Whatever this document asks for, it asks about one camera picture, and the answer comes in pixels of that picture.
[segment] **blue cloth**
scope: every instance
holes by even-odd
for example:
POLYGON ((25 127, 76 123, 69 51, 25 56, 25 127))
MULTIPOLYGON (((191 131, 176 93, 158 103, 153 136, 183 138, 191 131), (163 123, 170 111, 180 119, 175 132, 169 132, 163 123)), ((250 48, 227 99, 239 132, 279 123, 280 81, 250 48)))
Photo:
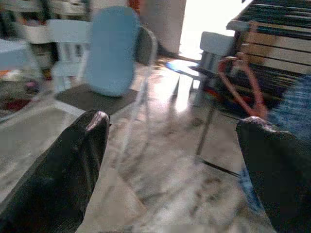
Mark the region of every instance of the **blue cloth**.
MULTIPOLYGON (((311 75, 301 77, 287 90, 284 100, 270 111, 268 121, 280 130, 291 132, 299 140, 311 142, 311 75)), ((239 184, 249 207, 254 211, 263 210, 245 167, 240 172, 239 184)))

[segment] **tiled floor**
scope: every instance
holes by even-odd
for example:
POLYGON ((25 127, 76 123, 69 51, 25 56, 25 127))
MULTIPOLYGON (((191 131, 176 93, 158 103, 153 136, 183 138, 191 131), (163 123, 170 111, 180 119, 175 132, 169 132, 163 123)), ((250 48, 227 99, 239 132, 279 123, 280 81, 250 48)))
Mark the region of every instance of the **tiled floor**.
MULTIPOLYGON (((142 72, 140 67, 134 89, 139 88, 142 72)), ((131 190, 127 194, 135 196, 133 205, 139 202, 143 207, 138 207, 135 217, 123 218, 122 223, 108 228, 104 218, 107 212, 118 208, 109 199, 114 195, 105 196, 110 205, 102 205, 97 198, 102 198, 106 190, 104 169, 119 156, 128 122, 125 116, 111 126, 104 166, 86 215, 88 220, 78 232, 122 230, 124 224, 133 226, 126 227, 130 232, 144 233, 273 232, 264 214, 248 210, 236 178, 196 162, 195 149, 210 106, 208 102, 201 107, 191 106, 193 96, 188 99, 186 91, 172 96, 176 82, 177 76, 162 66, 154 71, 149 95, 151 135, 147 137, 141 108, 120 172, 122 182, 131 190), (96 216, 96 223, 91 223, 91 216, 96 216)), ((4 155, 0 161, 0 201, 73 120, 72 115, 53 108, 52 93, 48 92, 31 111, 0 125, 0 153, 4 155)), ((243 161, 234 131, 236 123, 216 111, 202 157, 238 172, 243 161)))

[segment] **blue cushion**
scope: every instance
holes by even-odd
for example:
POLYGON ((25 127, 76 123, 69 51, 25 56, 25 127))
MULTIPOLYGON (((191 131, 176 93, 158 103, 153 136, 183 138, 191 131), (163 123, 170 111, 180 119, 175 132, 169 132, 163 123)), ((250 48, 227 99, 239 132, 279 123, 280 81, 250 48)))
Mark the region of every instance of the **blue cushion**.
POLYGON ((130 7, 112 6, 94 18, 86 77, 93 91, 122 96, 134 78, 139 19, 130 7))

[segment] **white container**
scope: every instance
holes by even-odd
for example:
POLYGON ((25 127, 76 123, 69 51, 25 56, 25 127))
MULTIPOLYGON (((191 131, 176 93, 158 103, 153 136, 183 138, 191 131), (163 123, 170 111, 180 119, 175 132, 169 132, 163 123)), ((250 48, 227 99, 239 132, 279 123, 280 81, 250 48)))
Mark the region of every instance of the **white container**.
POLYGON ((71 4, 66 1, 53 1, 51 3, 52 10, 54 13, 59 15, 85 15, 86 14, 86 6, 84 3, 71 4))
POLYGON ((19 37, 29 41, 31 44, 50 43, 50 34, 47 26, 27 26, 18 22, 14 22, 14 27, 19 37))
POLYGON ((41 12, 36 0, 2 0, 6 10, 15 12, 41 12))

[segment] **chair backrest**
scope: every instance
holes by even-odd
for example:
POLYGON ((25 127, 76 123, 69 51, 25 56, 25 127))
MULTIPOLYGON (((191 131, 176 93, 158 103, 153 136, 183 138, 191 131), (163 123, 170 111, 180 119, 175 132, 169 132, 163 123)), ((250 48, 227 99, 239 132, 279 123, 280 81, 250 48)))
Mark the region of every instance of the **chair backrest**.
POLYGON ((157 41, 154 33, 145 27, 140 27, 136 42, 136 61, 150 66, 157 53, 157 41))
POLYGON ((203 32, 200 49, 203 50, 200 66, 217 73, 218 62, 231 51, 235 38, 217 33, 203 32))
POLYGON ((129 89, 134 78, 138 33, 139 19, 130 7, 107 7, 94 17, 86 66, 93 91, 122 96, 129 89))
POLYGON ((51 40, 57 43, 61 61, 79 62, 89 43, 92 23, 78 20, 48 20, 51 40))

